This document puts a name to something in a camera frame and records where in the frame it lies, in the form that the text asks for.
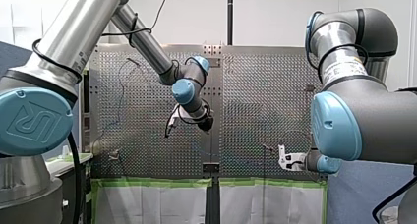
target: white wall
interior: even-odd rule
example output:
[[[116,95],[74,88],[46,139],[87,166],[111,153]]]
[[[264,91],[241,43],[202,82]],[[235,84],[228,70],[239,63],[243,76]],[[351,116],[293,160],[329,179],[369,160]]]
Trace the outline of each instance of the white wall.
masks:
[[[129,4],[150,27],[161,1]],[[234,44],[303,46],[315,10],[335,12],[338,0],[234,0]],[[227,0],[167,0],[153,34],[161,43],[225,43]]]
[[[153,24],[162,0],[130,0],[146,26]],[[167,0],[153,30],[164,44],[226,42],[227,0]]]
[[[0,41],[31,49],[66,0],[0,0]]]
[[[390,90],[408,87],[409,80],[410,46],[412,35],[412,8],[413,0],[340,0],[340,10],[370,7],[386,12],[393,20],[398,30],[399,46],[397,54],[391,59],[387,74],[387,86]]]
[[[234,0],[234,44],[304,46],[317,10],[338,11],[338,0]]]

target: blue joint cap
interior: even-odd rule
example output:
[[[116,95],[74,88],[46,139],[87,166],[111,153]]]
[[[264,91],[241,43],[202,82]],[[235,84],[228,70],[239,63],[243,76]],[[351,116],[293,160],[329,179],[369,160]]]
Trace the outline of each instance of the blue joint cap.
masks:
[[[44,88],[0,93],[0,153],[39,155],[60,145],[73,127],[71,106]]]
[[[172,94],[181,105],[190,103],[194,98],[195,91],[193,83],[186,79],[178,80],[172,86]]]
[[[316,94],[311,107],[312,132],[320,153],[353,161],[362,153],[362,136],[347,104],[330,91]]]
[[[330,158],[321,156],[317,160],[317,171],[320,173],[334,174],[340,170],[341,160],[338,158]]]
[[[202,56],[195,56],[194,58],[202,65],[207,75],[209,73],[209,60],[203,58]]]

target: ur logo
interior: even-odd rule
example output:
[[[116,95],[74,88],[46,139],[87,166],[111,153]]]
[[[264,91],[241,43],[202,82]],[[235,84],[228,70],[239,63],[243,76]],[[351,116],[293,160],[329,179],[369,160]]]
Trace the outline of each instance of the ur logo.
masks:
[[[26,101],[7,129],[7,133],[27,140],[46,143],[61,120],[61,114]]]

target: pegboard wall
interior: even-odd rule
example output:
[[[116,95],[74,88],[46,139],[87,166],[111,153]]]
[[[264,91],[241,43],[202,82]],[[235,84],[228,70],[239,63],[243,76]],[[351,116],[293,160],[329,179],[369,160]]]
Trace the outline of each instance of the pegboard wall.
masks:
[[[201,55],[211,69],[202,97],[214,110],[209,135],[165,124],[175,106],[169,86],[129,45],[100,45],[90,61],[91,147],[95,177],[201,178],[217,162],[222,177],[295,180],[310,174],[279,168],[263,145],[288,152],[310,147],[310,101],[320,83],[302,48],[170,45],[183,63]]]

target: black pole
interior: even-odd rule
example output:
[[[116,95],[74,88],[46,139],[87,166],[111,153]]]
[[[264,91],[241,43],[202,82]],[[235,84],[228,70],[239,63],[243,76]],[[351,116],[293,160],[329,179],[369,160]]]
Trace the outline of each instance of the black pole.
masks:
[[[227,0],[227,45],[233,45],[233,0]]]

